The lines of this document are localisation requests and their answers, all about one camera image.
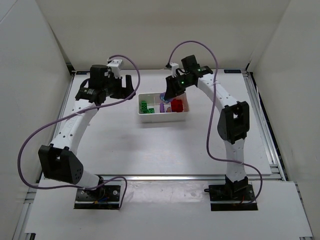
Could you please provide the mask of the purple paw lego piece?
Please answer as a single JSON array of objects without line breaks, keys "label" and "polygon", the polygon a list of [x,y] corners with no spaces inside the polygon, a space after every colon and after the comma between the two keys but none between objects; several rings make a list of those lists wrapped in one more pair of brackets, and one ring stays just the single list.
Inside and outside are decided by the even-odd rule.
[{"label": "purple paw lego piece", "polygon": [[172,99],[165,99],[165,93],[164,92],[159,95],[159,98],[165,104],[168,104],[168,103],[170,103],[172,101]]}]

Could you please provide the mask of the red lego plate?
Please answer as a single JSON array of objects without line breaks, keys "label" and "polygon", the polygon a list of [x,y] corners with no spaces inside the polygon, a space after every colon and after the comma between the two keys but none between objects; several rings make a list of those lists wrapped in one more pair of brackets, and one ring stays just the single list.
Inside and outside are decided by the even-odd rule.
[{"label": "red lego plate", "polygon": [[172,112],[181,113],[184,111],[183,101],[181,99],[173,99],[170,105]]}]

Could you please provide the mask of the purple rounded lego piece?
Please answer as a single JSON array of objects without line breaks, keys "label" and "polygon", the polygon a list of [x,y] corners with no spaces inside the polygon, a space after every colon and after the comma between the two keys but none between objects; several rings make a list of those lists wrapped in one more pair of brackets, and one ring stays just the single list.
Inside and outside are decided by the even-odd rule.
[{"label": "purple rounded lego piece", "polygon": [[165,112],[165,106],[164,106],[163,103],[161,103],[161,104],[159,105],[159,111],[160,111],[160,113],[164,113],[164,112]]}]

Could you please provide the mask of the green L-shaped lego plate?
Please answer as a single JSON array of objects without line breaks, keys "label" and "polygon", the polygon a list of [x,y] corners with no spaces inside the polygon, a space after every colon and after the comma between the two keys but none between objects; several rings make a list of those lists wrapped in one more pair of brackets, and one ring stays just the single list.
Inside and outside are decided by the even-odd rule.
[{"label": "green L-shaped lego plate", "polygon": [[155,109],[153,107],[148,108],[148,104],[146,101],[142,100],[139,103],[139,110],[141,114],[154,114]]}]

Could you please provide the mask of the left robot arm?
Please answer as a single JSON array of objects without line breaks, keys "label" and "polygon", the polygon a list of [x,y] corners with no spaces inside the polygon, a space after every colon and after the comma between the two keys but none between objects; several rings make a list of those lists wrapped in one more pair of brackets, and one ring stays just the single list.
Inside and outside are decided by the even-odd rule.
[{"label": "left robot arm", "polygon": [[121,67],[123,61],[114,59],[107,65],[94,64],[89,78],[85,79],[75,96],[75,102],[57,136],[49,145],[42,145],[38,156],[46,178],[79,186],[96,189],[102,183],[99,176],[89,173],[77,158],[81,139],[98,108],[106,98],[131,99],[134,94],[132,77],[126,75],[122,86]]}]

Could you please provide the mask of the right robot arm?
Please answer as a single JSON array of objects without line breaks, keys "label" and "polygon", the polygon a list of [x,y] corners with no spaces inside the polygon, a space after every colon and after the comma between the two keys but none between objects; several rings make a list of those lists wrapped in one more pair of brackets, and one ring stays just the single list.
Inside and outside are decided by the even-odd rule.
[{"label": "right robot arm", "polygon": [[166,68],[171,75],[166,77],[166,91],[162,95],[164,102],[171,102],[182,95],[186,88],[196,86],[218,110],[217,132],[224,141],[227,164],[225,184],[212,188],[212,193],[226,200],[235,200],[245,194],[249,180],[244,166],[244,145],[250,129],[250,108],[246,101],[232,97],[216,80],[217,72],[208,66],[200,66],[194,55],[182,59],[179,64],[169,62]]}]

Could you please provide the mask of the white divided plastic tray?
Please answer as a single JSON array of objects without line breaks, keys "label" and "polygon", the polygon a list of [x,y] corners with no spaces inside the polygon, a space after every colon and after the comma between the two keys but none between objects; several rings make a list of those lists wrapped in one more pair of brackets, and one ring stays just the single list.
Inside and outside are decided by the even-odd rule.
[{"label": "white divided plastic tray", "polygon": [[186,93],[171,102],[162,101],[163,93],[140,93],[138,95],[138,118],[142,123],[184,121],[189,113]]}]

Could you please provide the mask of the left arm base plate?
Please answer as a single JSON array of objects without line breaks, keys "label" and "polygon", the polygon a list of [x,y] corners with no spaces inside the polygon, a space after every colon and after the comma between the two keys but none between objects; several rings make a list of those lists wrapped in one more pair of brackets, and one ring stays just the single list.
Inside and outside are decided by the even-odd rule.
[{"label": "left arm base plate", "polygon": [[107,183],[95,190],[77,190],[74,200],[76,210],[119,210],[123,200],[120,181]]}]

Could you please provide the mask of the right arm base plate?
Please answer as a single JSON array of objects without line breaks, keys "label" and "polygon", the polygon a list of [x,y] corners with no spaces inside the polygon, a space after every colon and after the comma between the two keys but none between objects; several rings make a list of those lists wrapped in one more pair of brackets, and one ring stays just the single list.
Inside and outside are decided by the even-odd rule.
[{"label": "right arm base plate", "polygon": [[204,189],[209,194],[210,210],[212,212],[257,211],[258,205],[255,199],[253,186],[231,195],[224,184],[209,185]]}]

